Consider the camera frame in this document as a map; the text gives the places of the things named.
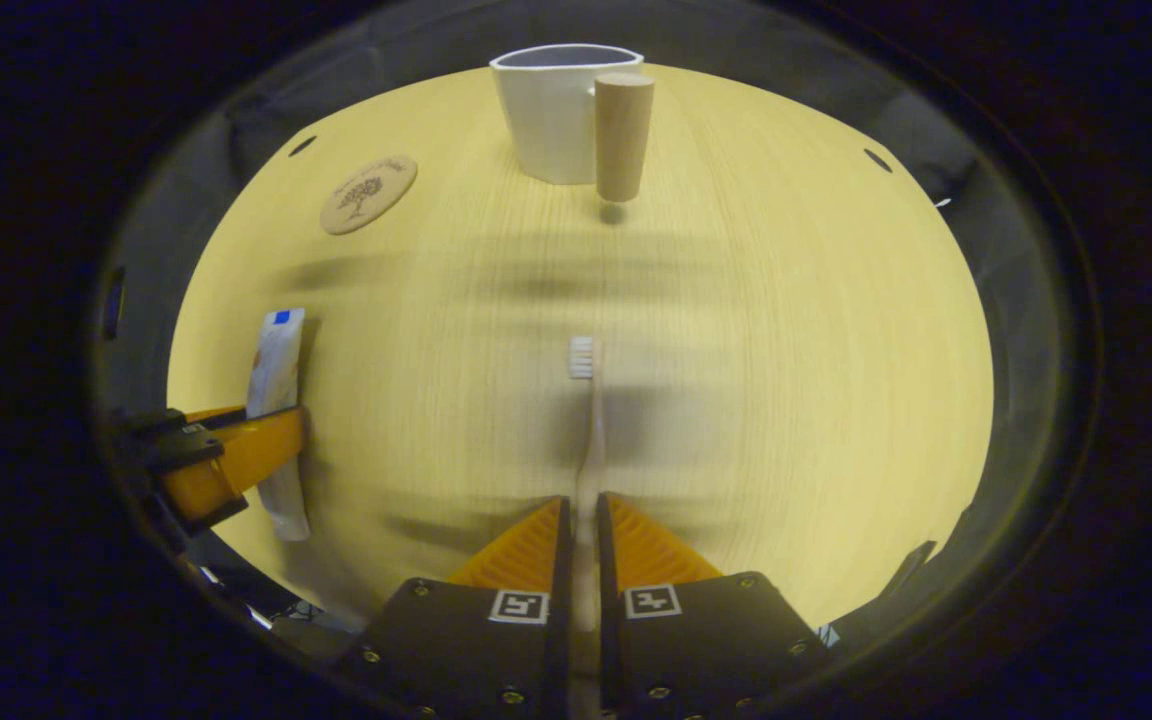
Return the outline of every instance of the toothbrush bristles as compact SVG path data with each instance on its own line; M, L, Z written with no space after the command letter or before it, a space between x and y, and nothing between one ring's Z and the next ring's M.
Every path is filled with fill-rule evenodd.
M576 336L567 354L567 373L575 379L594 377L594 339Z

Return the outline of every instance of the light wood surface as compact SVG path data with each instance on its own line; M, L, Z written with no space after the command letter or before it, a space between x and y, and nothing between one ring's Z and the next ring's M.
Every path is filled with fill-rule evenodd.
M604 200L634 200L639 195L654 91L654 79L638 73L594 78L594 167Z
M826 115L646 70L652 141L630 205L524 176L486 69L329 115L252 179L189 285L168 401L242 404L262 317L304 306L313 535L276 541L250 492L253 509L215 528L234 550L347 615L374 615L412 575L447 577L540 498L573 493L577 334L604 347L607 488L719 570L767 574L810 624L945 541L977 487L993 386L940 214L886 149ZM395 154L420 165L403 199L324 232L325 197Z

